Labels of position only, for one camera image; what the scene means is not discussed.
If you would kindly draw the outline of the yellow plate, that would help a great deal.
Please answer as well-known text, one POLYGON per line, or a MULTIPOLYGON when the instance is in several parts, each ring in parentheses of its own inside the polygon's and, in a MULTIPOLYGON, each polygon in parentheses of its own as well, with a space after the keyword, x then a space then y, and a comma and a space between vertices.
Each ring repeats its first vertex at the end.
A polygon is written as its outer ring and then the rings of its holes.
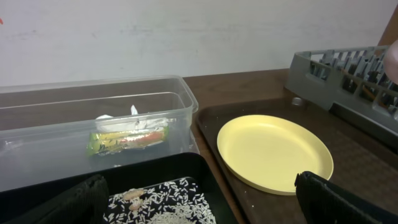
POLYGON ((228 121, 216 140, 227 168, 242 182, 276 195, 295 195, 297 174, 326 180, 334 170, 329 149, 312 132, 276 116, 252 114, 228 121))

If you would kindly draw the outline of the green orange snack wrapper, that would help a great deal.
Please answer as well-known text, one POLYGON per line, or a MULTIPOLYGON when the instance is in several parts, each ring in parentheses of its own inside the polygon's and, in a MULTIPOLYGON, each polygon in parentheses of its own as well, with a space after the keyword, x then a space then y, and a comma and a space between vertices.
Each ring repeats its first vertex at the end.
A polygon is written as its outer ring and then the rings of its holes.
POLYGON ((91 133, 87 145, 89 156, 115 154, 128 149, 144 149, 168 139, 169 127, 136 129, 110 133, 91 133))

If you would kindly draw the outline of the pink bowl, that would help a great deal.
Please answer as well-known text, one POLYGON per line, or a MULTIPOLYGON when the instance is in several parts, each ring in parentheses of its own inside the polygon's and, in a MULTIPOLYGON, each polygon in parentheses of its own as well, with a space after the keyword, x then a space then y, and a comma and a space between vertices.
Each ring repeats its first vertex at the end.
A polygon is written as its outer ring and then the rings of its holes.
POLYGON ((387 77, 396 85, 398 84, 398 40, 387 50, 384 60, 384 71, 387 77))

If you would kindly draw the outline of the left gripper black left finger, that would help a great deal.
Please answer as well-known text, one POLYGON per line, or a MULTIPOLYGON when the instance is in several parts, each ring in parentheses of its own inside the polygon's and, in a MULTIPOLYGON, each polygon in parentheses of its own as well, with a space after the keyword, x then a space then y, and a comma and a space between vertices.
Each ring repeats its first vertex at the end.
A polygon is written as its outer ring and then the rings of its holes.
POLYGON ((1 223, 104 223, 106 179, 56 180, 1 192, 1 223))

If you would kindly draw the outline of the white tissue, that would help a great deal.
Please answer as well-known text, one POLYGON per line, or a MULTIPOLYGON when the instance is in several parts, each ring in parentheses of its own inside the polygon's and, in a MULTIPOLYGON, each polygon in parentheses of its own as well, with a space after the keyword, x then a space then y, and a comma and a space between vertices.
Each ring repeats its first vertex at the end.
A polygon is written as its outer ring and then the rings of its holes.
POLYGON ((167 128, 169 124, 176 122, 176 118, 135 119, 123 120, 104 114, 96 118, 96 128, 101 133, 158 130, 167 128))

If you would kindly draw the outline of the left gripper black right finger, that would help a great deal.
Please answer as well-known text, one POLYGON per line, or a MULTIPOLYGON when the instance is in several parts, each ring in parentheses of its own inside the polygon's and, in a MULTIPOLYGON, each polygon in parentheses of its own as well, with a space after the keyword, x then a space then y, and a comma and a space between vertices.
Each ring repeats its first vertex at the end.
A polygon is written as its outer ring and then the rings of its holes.
POLYGON ((397 223, 397 215, 363 200, 313 172, 297 174, 294 185, 307 223, 397 223))

